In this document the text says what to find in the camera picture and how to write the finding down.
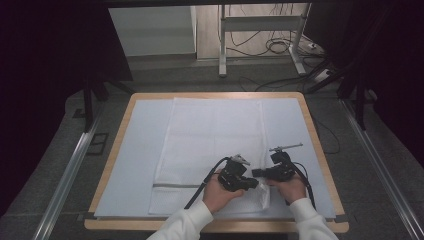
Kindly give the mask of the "pale blue table mat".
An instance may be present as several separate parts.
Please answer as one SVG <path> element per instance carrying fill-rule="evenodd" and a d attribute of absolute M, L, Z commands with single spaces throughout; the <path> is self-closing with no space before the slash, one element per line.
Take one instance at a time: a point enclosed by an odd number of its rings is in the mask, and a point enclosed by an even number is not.
<path fill-rule="evenodd" d="M 272 166 L 284 147 L 302 164 L 315 206 L 335 207 L 299 101 L 294 98 L 139 100 L 135 103 L 97 217 L 166 217 L 183 208 L 212 168 L 241 155 L 248 169 Z"/>

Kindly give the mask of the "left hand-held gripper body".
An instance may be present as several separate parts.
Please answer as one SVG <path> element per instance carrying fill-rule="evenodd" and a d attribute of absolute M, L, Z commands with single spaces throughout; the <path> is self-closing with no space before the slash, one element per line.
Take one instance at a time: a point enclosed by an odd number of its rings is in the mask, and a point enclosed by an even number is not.
<path fill-rule="evenodd" d="M 253 178 L 244 176 L 244 173 L 247 171 L 246 165 L 250 165 L 250 163 L 240 154 L 229 157 L 225 167 L 218 176 L 220 184 L 231 192 L 251 186 L 250 180 Z"/>

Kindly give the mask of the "person's left hand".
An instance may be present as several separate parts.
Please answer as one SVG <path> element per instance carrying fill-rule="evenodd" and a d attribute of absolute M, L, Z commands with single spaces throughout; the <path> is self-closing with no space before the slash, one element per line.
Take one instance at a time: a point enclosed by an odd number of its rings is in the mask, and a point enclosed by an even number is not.
<path fill-rule="evenodd" d="M 210 180 L 206 184 L 202 201 L 208 210 L 214 214 L 223 209 L 231 200 L 244 195 L 244 190 L 231 192 L 226 190 L 219 182 L 218 176 L 221 170 L 217 170 L 212 174 Z"/>

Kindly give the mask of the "metal floor rail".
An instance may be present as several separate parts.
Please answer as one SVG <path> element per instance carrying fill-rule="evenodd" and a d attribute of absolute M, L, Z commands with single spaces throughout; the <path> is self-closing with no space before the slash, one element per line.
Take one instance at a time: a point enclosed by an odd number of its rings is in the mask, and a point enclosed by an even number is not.
<path fill-rule="evenodd" d="M 101 105 L 95 111 L 93 123 L 79 138 L 63 175 L 31 240 L 49 240 L 103 112 L 104 106 Z"/>
<path fill-rule="evenodd" d="M 421 226 L 406 197 L 389 173 L 367 132 L 356 121 L 351 102 L 349 100 L 340 100 L 340 104 L 411 239 L 424 240 L 424 228 Z"/>

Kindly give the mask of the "white metal desk frame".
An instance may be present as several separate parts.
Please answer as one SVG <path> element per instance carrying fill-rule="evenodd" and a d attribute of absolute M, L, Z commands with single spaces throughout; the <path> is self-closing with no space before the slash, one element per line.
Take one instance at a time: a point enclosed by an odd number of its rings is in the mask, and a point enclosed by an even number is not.
<path fill-rule="evenodd" d="M 227 32 L 250 32 L 250 31 L 294 31 L 295 38 L 288 47 L 289 54 L 300 76 L 306 75 L 306 70 L 298 54 L 298 47 L 303 30 L 309 15 L 310 3 L 307 3 L 300 15 L 289 16 L 249 16 L 227 17 L 225 5 L 221 5 L 221 17 L 219 26 L 220 52 L 219 52 L 219 76 L 227 76 L 226 57 L 226 33 Z"/>

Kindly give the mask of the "black floor socket plate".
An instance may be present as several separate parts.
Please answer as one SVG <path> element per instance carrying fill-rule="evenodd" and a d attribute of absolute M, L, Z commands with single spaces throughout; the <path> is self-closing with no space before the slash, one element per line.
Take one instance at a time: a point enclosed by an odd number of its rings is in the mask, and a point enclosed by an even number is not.
<path fill-rule="evenodd" d="M 89 144 L 87 155 L 88 156 L 100 156 L 103 154 L 108 140 L 108 133 L 95 133 Z"/>

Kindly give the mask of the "person's right hand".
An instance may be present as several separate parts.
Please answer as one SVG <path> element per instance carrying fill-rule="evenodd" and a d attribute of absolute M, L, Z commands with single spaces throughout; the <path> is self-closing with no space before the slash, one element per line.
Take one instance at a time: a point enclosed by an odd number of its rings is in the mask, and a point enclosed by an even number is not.
<path fill-rule="evenodd" d="M 295 174 L 289 181 L 278 182 L 267 179 L 266 183 L 269 186 L 274 186 L 279 191 L 280 195 L 289 203 L 293 203 L 299 199 L 306 198 L 306 186 L 302 182 L 301 177 Z"/>

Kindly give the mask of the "white cabinet panel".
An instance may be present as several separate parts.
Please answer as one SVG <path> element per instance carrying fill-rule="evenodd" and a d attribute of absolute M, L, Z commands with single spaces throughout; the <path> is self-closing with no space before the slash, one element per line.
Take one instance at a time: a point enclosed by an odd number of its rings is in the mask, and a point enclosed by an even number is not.
<path fill-rule="evenodd" d="M 193 6 L 110 8 L 126 56 L 194 54 Z"/>

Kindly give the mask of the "white power strip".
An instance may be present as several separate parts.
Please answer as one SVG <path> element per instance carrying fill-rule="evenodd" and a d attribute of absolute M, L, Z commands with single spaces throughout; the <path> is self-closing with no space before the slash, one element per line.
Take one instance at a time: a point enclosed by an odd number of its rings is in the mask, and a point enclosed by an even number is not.
<path fill-rule="evenodd" d="M 333 74 L 332 70 L 324 69 L 314 78 L 314 81 L 319 83 L 319 82 L 325 80 L 327 77 L 329 77 L 332 74 Z"/>

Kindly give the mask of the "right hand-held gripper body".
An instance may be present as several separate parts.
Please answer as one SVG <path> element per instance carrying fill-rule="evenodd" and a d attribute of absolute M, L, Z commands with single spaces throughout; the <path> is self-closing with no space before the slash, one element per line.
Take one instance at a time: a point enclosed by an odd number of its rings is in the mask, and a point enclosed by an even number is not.
<path fill-rule="evenodd" d="M 291 158 L 285 149 L 302 146 L 302 143 L 289 146 L 278 146 L 271 148 L 271 160 L 274 166 L 266 170 L 266 177 L 277 182 L 287 182 L 300 170 L 291 161 Z"/>

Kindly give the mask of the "white mesh laundry bag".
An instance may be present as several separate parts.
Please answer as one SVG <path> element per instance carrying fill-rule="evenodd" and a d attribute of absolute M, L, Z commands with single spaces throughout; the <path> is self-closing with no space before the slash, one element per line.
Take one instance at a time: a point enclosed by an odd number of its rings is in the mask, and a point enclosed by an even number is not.
<path fill-rule="evenodd" d="M 261 101 L 174 99 L 148 212 L 170 215 L 183 208 L 225 157 L 244 158 L 249 177 L 265 166 L 265 147 Z"/>

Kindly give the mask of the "wooden table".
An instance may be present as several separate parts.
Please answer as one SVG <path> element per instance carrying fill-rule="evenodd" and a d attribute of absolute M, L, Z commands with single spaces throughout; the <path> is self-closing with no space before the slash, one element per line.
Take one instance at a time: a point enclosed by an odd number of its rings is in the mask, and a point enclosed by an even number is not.
<path fill-rule="evenodd" d="M 165 218 L 148 213 L 153 170 L 159 160 L 165 119 L 176 98 L 251 99 L 272 102 L 268 108 L 279 145 L 296 139 L 303 145 L 290 151 L 307 168 L 318 212 L 335 233 L 349 231 L 327 159 L 304 96 L 299 92 L 137 93 L 131 96 L 85 221 L 89 230 L 156 231 Z"/>

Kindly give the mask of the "black stand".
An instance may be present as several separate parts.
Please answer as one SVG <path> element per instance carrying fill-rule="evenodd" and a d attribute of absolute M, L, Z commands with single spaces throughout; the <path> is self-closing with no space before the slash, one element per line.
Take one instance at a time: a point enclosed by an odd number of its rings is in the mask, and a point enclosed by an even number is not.
<path fill-rule="evenodd" d="M 365 130 L 364 123 L 364 104 L 365 104 L 365 83 L 361 78 L 361 61 L 358 59 L 352 60 L 345 67 L 336 70 L 324 80 L 314 84 L 306 90 L 306 94 L 312 94 L 324 88 L 330 83 L 341 79 L 340 86 L 337 90 L 339 99 L 348 99 L 353 92 L 356 93 L 354 100 L 354 119 L 360 126 L 361 130 Z"/>
<path fill-rule="evenodd" d="M 124 83 L 114 80 L 113 78 L 104 74 L 98 74 L 92 79 L 85 79 L 83 88 L 85 133 L 88 133 L 91 127 L 94 125 L 92 96 L 95 96 L 96 99 L 101 102 L 105 102 L 109 98 L 109 92 L 105 86 L 106 83 L 111 84 L 112 86 L 122 90 L 129 95 L 135 93 L 132 88 L 126 86 Z"/>

